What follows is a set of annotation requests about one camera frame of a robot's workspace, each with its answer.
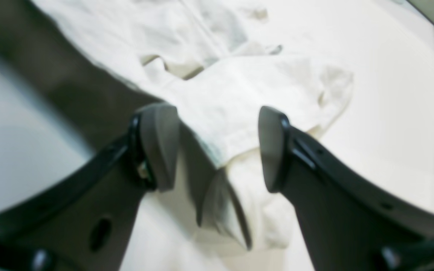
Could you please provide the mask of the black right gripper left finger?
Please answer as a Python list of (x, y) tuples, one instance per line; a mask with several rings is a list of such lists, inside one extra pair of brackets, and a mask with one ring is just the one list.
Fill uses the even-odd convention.
[(126, 134), (49, 189), (0, 212), (0, 271), (117, 271), (146, 193), (173, 189), (180, 119), (145, 106)]

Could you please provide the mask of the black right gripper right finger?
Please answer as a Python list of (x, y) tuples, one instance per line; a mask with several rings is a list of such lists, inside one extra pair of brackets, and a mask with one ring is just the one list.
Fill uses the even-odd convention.
[(296, 212), (316, 271), (434, 271), (434, 214), (377, 187), (287, 116), (260, 108), (265, 185)]

